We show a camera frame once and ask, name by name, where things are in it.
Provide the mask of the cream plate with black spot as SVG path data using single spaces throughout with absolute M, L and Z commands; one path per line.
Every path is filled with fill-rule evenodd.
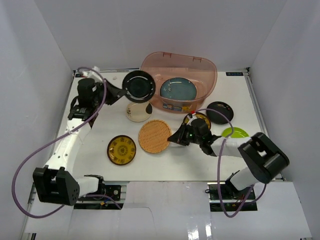
M 131 102 L 125 110 L 126 117 L 135 123 L 144 122 L 150 118 L 153 113 L 152 105 L 147 101 L 144 103 Z

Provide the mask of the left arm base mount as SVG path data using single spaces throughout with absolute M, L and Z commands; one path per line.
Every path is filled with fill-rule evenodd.
M 105 185 L 103 196 L 81 197 L 74 205 L 75 210 L 121 210 L 126 199 L 126 185 Z

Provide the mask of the woven bamboo tray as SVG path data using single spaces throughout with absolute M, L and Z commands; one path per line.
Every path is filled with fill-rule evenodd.
M 168 138 L 171 135 L 172 130 L 165 121 L 150 120 L 141 127 L 138 133 L 138 142 L 145 152 L 158 154 L 169 146 Z

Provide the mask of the blue-grey glazed plate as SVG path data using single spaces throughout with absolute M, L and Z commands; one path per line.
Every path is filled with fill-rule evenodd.
M 177 101 L 192 101 L 197 96 L 197 89 L 190 80 L 183 77 L 173 77 L 162 84 L 160 96 Z

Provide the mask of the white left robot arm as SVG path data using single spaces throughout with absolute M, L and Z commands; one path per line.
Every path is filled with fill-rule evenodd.
M 72 99 L 67 116 L 67 136 L 58 143 L 44 167 L 37 167 L 32 174 L 40 202 L 73 206 L 85 195 L 96 200 L 105 196 L 102 176 L 74 178 L 72 173 L 80 147 L 97 118 L 97 109 L 112 105 L 125 94 L 125 90 L 109 82 L 103 84 L 92 78 L 78 81 L 77 96 Z

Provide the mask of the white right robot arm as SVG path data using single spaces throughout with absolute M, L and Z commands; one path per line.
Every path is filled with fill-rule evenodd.
M 204 154 L 212 157 L 242 158 L 246 167 L 233 173 L 224 183 L 226 195 L 233 200 L 242 196 L 244 189 L 252 185 L 270 183 L 290 164 L 286 154 L 264 133 L 257 132 L 244 138 L 214 135 L 201 118 L 182 123 L 167 140 L 181 146 L 190 143 L 199 145 Z

